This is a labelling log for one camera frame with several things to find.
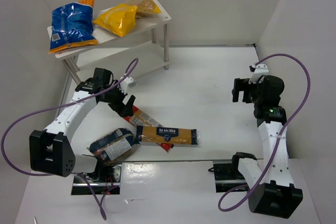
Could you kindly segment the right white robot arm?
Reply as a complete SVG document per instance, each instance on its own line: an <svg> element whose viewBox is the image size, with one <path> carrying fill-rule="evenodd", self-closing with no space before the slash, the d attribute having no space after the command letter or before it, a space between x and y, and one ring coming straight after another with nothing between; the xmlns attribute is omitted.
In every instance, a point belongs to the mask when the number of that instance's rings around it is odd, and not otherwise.
<svg viewBox="0 0 336 224"><path fill-rule="evenodd" d="M243 93L243 102L254 105L254 117L263 145L264 168L253 154L237 152L234 168L249 187L248 205L253 213L288 219L303 200L289 169L286 144L287 116L279 105L285 89L282 79L263 75L255 81L236 78L233 102Z"/></svg>

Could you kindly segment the la sicilia spaghetti pack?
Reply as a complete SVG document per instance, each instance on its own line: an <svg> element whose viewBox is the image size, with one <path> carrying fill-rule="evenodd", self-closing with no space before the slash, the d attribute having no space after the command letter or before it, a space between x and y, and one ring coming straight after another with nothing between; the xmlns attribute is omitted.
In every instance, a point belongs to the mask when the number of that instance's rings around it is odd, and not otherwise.
<svg viewBox="0 0 336 224"><path fill-rule="evenodd" d="M173 145L198 145L197 129L137 126L135 139L139 142Z"/></svg>

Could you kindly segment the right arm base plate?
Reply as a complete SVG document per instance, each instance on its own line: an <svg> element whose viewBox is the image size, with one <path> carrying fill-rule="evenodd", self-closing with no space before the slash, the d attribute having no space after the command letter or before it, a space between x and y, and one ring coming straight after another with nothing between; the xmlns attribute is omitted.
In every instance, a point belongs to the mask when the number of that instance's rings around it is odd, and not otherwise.
<svg viewBox="0 0 336 224"><path fill-rule="evenodd" d="M229 189L246 184L243 176L233 171L231 163L214 163L208 172L214 175L217 193L225 193Z"/></svg>

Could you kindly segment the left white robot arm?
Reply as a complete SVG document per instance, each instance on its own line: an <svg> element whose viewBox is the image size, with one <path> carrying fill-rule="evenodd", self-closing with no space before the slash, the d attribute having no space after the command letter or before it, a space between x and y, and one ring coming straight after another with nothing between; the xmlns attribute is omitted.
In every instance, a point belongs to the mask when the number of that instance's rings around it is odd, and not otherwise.
<svg viewBox="0 0 336 224"><path fill-rule="evenodd" d="M75 154L71 140L87 114L97 104L106 103L121 117L131 116L135 97L123 100L134 79L124 75L112 82L113 74L107 69L95 68L93 77L75 88L70 105L44 130L34 130L29 137L30 166L36 172L67 177L76 173L92 173L97 160L92 156Z"/></svg>

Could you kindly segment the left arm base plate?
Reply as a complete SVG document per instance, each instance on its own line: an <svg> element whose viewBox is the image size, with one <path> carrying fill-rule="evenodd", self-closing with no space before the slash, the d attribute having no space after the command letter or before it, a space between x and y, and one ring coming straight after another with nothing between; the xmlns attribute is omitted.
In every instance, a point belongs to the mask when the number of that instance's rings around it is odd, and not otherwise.
<svg viewBox="0 0 336 224"><path fill-rule="evenodd" d="M97 195L119 195L121 181L121 164L112 166L96 165L94 172L83 173L83 177L88 181L93 191ZM85 180L75 175L72 183L71 195L91 195L91 191Z"/></svg>

